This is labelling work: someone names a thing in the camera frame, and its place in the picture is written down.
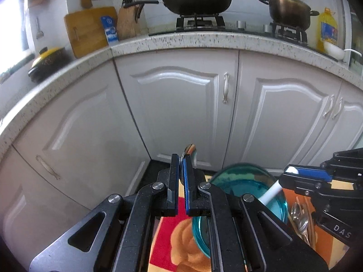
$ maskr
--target kitchen cabinet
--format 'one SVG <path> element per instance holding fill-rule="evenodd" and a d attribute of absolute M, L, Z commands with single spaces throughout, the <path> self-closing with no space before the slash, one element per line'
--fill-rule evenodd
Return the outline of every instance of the kitchen cabinet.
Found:
<path fill-rule="evenodd" d="M 153 160 L 170 162 L 189 143 L 197 167 L 220 170 L 237 83 L 238 51 L 187 49 L 117 58 L 137 127 Z"/>
<path fill-rule="evenodd" d="M 240 51 L 238 72 L 224 166 L 250 162 L 278 175 L 314 145 L 341 80 L 303 63 L 247 51 Z"/>
<path fill-rule="evenodd" d="M 133 194 L 150 157 L 109 61 L 52 100 L 14 143 L 55 188 L 93 209 Z"/>
<path fill-rule="evenodd" d="M 88 212 L 45 181 L 10 147 L 0 165 L 0 234 L 26 270 L 38 253 Z"/>
<path fill-rule="evenodd" d="M 319 166 L 335 151 L 352 149 L 362 132 L 363 92 L 343 81 L 328 122 L 302 163 Z"/>

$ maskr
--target yellow bottle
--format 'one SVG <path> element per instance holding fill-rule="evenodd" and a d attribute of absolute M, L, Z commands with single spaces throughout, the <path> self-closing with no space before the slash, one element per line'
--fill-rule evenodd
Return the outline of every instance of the yellow bottle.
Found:
<path fill-rule="evenodd" d="M 318 18 L 318 28 L 316 32 L 316 48 L 325 52 L 323 41 L 329 41 L 334 45 L 337 44 L 338 40 L 338 25 L 331 15 L 331 11 L 329 8 L 324 9 L 323 13 L 320 13 Z"/>

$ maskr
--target glass bowl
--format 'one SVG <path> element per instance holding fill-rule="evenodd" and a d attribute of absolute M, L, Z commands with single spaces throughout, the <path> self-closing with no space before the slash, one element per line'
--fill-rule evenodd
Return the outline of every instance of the glass bowl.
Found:
<path fill-rule="evenodd" d="M 276 181 L 265 169 L 251 163 L 237 163 L 216 173 L 210 183 L 221 188 L 225 193 L 242 196 L 251 193 L 256 198 L 264 194 Z M 287 201 L 281 191 L 268 204 L 268 209 L 284 223 L 287 223 Z M 192 230 L 199 249 L 210 257 L 209 235 L 206 217 L 193 217 Z"/>

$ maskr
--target wok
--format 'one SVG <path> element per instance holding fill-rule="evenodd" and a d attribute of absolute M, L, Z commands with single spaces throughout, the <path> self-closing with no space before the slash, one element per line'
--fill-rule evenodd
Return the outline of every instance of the wok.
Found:
<path fill-rule="evenodd" d="M 163 0 L 163 4 L 171 12 L 179 15 L 190 16 L 195 14 L 212 15 L 224 12 L 230 6 L 232 0 Z M 124 8 L 145 4 L 159 4 L 158 0 L 140 0 L 127 3 Z"/>

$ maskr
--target cutting board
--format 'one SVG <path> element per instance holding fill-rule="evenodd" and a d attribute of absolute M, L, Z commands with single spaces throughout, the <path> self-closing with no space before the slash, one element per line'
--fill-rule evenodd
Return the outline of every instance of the cutting board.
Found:
<path fill-rule="evenodd" d="M 101 16 L 108 15 L 117 23 L 115 7 L 91 8 L 64 16 L 74 56 L 81 58 L 108 46 Z"/>

